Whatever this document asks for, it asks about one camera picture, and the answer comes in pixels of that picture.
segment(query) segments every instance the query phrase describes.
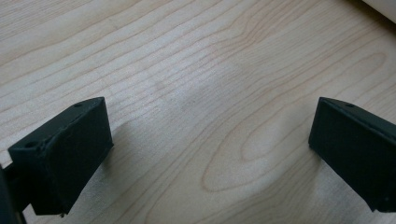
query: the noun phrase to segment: light wood table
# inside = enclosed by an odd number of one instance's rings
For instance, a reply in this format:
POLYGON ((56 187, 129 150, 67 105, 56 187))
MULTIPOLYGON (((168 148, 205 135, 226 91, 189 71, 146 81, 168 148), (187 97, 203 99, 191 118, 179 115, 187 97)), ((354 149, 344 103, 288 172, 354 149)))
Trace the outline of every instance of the light wood table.
POLYGON ((396 123, 396 24, 363 2, 0 3, 0 162, 105 96, 115 146, 29 223, 394 223, 312 150, 319 96, 396 123))

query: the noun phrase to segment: screw hole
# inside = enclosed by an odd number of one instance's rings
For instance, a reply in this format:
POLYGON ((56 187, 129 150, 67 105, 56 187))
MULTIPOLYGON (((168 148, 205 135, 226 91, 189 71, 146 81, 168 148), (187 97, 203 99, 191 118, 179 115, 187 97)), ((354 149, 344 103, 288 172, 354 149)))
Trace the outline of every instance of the screw hole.
POLYGON ((28 142, 26 143, 25 147, 35 147, 38 145, 38 142, 28 142))

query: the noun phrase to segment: white object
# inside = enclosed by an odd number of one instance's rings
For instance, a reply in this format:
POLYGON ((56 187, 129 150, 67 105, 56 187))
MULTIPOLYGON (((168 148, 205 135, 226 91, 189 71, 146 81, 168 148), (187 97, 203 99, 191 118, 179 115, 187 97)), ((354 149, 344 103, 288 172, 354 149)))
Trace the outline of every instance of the white object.
POLYGON ((396 0, 363 0, 396 23, 396 0))

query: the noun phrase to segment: wood grain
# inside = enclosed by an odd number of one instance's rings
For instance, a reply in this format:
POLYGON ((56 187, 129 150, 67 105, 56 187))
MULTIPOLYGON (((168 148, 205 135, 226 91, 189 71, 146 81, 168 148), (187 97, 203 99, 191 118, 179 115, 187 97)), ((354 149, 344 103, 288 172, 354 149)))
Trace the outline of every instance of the wood grain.
POLYGON ((307 144, 319 96, 396 123, 396 25, 363 2, 2 1, 0 162, 105 96, 115 147, 29 223, 393 223, 307 144))

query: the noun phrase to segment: black block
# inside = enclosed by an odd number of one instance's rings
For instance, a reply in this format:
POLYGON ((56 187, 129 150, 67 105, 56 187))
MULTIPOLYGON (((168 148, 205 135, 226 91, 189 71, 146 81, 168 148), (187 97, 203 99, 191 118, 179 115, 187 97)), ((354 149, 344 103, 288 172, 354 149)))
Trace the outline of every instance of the black block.
POLYGON ((112 148, 105 98, 72 105, 8 149, 38 215, 67 214, 112 148))
POLYGON ((395 125, 355 105, 320 98, 309 146, 373 211, 396 211, 395 125))

